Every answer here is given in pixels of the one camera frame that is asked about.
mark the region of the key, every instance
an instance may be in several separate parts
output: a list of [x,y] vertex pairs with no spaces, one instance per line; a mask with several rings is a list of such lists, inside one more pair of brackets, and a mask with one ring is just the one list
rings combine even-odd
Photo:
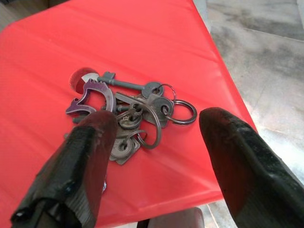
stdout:
[[[101,107],[101,110],[105,110],[106,109],[106,106],[102,106]],[[116,112],[117,113],[122,113],[122,112],[125,112],[125,111],[128,111],[129,110],[129,106],[125,106],[125,105],[116,105]]]
[[118,123],[119,125],[126,130],[138,128],[142,122],[143,118],[141,115],[131,116],[127,115],[123,119],[121,119]]
[[[160,121],[162,128],[166,127],[167,123],[168,123],[168,119],[166,118],[166,116],[163,113],[163,107],[166,108],[167,116],[171,117],[173,115],[173,111],[174,111],[173,101],[169,100],[168,98],[159,96],[157,94],[150,94],[148,99],[144,99],[144,98],[140,98],[140,97],[138,97],[138,98],[130,97],[130,96],[117,92],[115,94],[115,97],[117,100],[121,100],[127,104],[141,103],[141,104],[149,105],[156,112],[156,115]],[[143,113],[143,119],[148,121],[149,123],[154,124],[154,119],[151,116],[151,114],[148,112]]]
[[135,89],[135,90],[140,90],[142,92],[143,97],[148,98],[151,93],[154,92],[155,89],[158,89],[157,95],[163,95],[164,89],[163,86],[161,86],[161,83],[158,82],[149,82],[147,84],[143,85],[138,85],[134,83],[129,83],[129,82],[123,82],[123,81],[118,81],[114,79],[115,74],[111,74],[109,72],[105,72],[102,77],[98,77],[97,80],[99,82],[105,82],[107,84],[113,85],[113,86],[120,86],[124,88],[129,88],[129,89]]
[[[159,96],[157,94],[150,94],[147,99],[147,105],[149,105],[155,112],[160,121],[161,128],[165,128],[168,124],[169,119],[166,116],[171,117],[174,112],[174,103],[166,97]],[[143,119],[149,123],[154,124],[154,118],[148,112],[143,113]]]
[[135,154],[141,147],[141,144],[133,137],[132,137],[132,142],[133,142],[133,146],[134,146],[132,152],[125,158],[117,159],[116,160],[117,164],[120,164],[120,165],[125,164],[133,156],[133,154]]
[[134,150],[134,143],[132,139],[118,138],[115,140],[110,160],[115,161],[117,159],[123,159],[127,157]]
[[125,138],[118,138],[115,140],[110,155],[110,161],[116,161],[120,165],[125,164],[141,146],[134,137],[127,139],[125,144],[122,144],[124,140]]
[[78,117],[74,117],[74,118],[72,119],[72,122],[73,122],[74,124],[78,124],[78,123],[80,123],[80,121],[82,121],[86,116],[87,116],[87,114],[81,114],[81,115],[79,115]]

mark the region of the bunch of keys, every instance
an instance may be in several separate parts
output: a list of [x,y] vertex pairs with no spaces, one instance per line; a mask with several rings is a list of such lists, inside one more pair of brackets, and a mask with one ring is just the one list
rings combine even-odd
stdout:
[[[169,121],[178,125],[188,125],[193,123],[197,118],[195,107],[186,101],[177,100],[175,90],[169,84],[150,82],[144,86],[137,85],[115,80],[115,73],[109,72],[105,72],[102,77],[97,73],[89,73],[88,75],[93,75],[94,78],[97,78],[97,81],[89,79],[88,82],[84,84],[84,94],[82,98],[79,100],[75,98],[71,106],[66,110],[66,113],[81,114],[73,118],[74,123],[80,122],[86,115],[96,111],[94,108],[85,105],[90,91],[94,90],[102,93],[106,97],[106,106],[101,109],[117,114],[118,131],[110,160],[120,165],[125,164],[141,146],[147,149],[157,147],[162,138],[162,128],[167,127]],[[128,96],[119,92],[114,94],[106,84],[140,90],[141,93],[137,96]],[[173,100],[163,96],[164,86],[169,86],[172,89],[174,94]],[[188,108],[192,113],[192,117],[187,120],[173,118],[175,105],[183,105]],[[143,120],[154,124],[156,127],[156,139],[152,144],[145,142],[147,132],[145,130],[139,130]],[[145,133],[145,137],[142,138],[140,133]]]

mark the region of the red plastic cover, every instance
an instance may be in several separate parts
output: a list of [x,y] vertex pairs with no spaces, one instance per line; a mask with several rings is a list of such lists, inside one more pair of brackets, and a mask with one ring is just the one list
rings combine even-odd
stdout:
[[[81,95],[70,80],[82,67],[169,83],[198,111],[219,106],[254,126],[191,0],[72,0],[13,23],[0,34],[1,227],[71,130],[65,110]],[[187,115],[176,108],[176,117]],[[142,128],[153,138],[151,124]],[[109,163],[97,227],[222,198],[198,121],[169,123],[162,135],[156,149],[141,148],[124,166]]]

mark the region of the metal key ring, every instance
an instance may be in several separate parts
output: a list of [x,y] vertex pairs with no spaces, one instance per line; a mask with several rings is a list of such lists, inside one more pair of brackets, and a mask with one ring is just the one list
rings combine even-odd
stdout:
[[188,125],[188,124],[193,123],[196,120],[196,117],[198,116],[198,112],[196,111],[196,108],[192,104],[190,104],[187,101],[183,101],[183,100],[175,100],[174,105],[185,106],[186,108],[188,108],[192,112],[192,117],[187,119],[187,120],[174,119],[174,118],[166,115],[166,110],[165,110],[166,107],[164,106],[162,108],[162,112],[164,113],[164,115],[166,116],[166,118],[168,120],[171,120],[173,123],[178,124],[178,125]]
[[137,131],[134,131],[134,132],[132,132],[131,134],[129,134],[125,139],[124,139],[124,141],[123,142],[126,142],[128,139],[131,139],[131,137],[132,136],[134,136],[134,135],[137,135],[137,137],[139,136],[139,133],[145,133],[146,135],[145,135],[145,137],[144,137],[144,140],[147,138],[147,131],[146,130],[137,130]]
[[161,88],[162,86],[167,86],[172,90],[172,92],[173,92],[173,100],[172,101],[175,102],[176,101],[176,92],[175,92],[175,89],[173,88],[173,86],[171,86],[170,84],[167,84],[167,83],[161,84],[159,87],[153,89],[153,91]]
[[139,134],[137,134],[138,141],[143,147],[148,148],[148,149],[154,149],[155,147],[157,147],[160,144],[161,139],[162,139],[162,137],[161,137],[162,136],[162,126],[161,126],[160,120],[158,119],[155,111],[153,109],[151,109],[148,105],[138,104],[138,107],[151,113],[151,115],[153,116],[153,118],[155,120],[155,126],[156,126],[156,139],[153,144],[147,144]]

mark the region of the marble floor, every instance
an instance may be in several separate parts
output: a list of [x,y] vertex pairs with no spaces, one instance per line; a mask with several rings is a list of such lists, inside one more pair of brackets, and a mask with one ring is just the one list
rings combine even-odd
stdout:
[[[304,0],[193,1],[260,135],[304,183]],[[0,31],[47,7],[0,3]],[[206,228],[236,227],[223,200],[200,208]]]

